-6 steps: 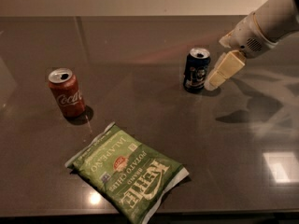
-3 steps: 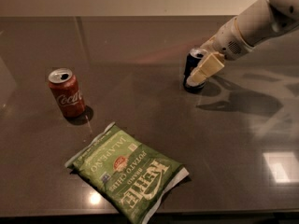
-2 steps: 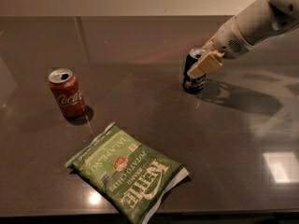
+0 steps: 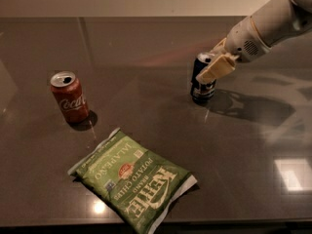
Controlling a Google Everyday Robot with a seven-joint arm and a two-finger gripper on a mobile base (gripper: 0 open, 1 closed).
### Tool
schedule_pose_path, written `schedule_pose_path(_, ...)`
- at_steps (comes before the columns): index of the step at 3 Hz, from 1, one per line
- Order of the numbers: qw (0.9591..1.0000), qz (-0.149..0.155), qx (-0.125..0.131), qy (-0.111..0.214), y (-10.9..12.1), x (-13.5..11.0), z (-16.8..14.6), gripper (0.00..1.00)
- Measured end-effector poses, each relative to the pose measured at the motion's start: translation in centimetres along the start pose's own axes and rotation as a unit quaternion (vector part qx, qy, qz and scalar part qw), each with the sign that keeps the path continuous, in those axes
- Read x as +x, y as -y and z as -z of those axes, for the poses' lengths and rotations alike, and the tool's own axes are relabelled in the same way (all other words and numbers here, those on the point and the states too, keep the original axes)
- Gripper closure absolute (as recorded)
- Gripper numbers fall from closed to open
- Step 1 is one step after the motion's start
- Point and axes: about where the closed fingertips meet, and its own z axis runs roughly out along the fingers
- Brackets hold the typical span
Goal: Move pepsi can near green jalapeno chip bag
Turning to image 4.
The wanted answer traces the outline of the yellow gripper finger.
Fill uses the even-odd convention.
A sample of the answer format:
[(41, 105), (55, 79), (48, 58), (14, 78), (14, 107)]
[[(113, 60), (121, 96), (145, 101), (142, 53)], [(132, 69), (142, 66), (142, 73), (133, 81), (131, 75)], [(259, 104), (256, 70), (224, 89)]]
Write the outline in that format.
[(236, 58), (230, 54), (214, 57), (212, 62), (196, 76), (196, 80), (200, 84), (209, 84), (233, 72), (235, 66)]
[(226, 39), (223, 38), (220, 42), (218, 42), (211, 50), (210, 53), (214, 56), (225, 55), (227, 51), (225, 50)]

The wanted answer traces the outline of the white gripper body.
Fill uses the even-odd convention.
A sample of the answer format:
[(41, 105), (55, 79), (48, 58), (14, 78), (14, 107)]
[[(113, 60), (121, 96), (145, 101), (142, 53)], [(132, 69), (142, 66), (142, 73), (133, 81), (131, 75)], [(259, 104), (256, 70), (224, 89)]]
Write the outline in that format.
[(246, 17), (238, 22), (227, 34), (224, 48), (239, 62), (251, 62), (270, 52), (268, 46), (260, 37), (252, 17)]

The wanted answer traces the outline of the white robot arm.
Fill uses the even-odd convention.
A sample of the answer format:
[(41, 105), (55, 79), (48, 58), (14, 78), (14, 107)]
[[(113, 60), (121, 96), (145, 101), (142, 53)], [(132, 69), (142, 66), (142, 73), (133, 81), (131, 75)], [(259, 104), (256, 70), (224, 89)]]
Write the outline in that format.
[(311, 28), (312, 0), (270, 0), (233, 26), (212, 48), (212, 60), (196, 80), (200, 84), (211, 83), (233, 72), (238, 62), (258, 59), (273, 46)]

